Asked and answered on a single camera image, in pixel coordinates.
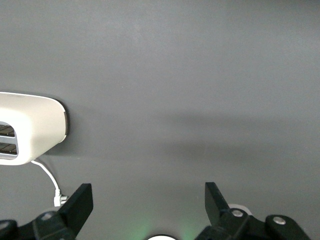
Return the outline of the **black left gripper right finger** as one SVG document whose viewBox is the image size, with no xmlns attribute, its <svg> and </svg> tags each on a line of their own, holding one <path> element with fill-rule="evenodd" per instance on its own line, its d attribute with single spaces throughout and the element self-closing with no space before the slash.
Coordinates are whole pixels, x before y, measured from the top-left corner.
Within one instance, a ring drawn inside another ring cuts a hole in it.
<svg viewBox="0 0 320 240">
<path fill-rule="evenodd" d="M 243 240 L 249 229 L 249 215 L 240 208 L 231 208 L 214 182 L 205 183 L 205 210 L 210 225 L 197 240 Z"/>
</svg>

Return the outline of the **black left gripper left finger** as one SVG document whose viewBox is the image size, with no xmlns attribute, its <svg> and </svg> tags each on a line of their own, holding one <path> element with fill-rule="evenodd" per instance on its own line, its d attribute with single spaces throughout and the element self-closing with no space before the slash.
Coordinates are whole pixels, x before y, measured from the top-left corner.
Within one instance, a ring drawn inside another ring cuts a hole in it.
<svg viewBox="0 0 320 240">
<path fill-rule="evenodd" d="M 32 222 L 36 240 L 75 240 L 93 210 L 90 183 L 83 183 L 58 211 L 47 211 Z"/>
</svg>

